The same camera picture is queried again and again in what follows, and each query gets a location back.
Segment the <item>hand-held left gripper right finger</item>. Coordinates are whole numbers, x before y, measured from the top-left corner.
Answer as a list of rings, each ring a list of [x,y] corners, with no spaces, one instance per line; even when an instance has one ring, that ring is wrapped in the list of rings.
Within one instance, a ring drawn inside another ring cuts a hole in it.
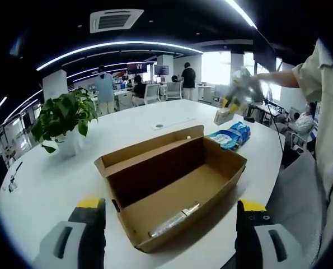
[[[259,203],[237,201],[236,233],[236,268],[306,267],[296,238]]]

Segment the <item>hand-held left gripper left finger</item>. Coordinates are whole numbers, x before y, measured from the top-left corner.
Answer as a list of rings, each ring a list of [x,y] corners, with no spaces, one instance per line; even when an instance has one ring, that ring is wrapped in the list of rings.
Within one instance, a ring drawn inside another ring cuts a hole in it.
[[[105,227],[105,199],[81,200],[67,221],[43,237],[32,267],[104,268]]]

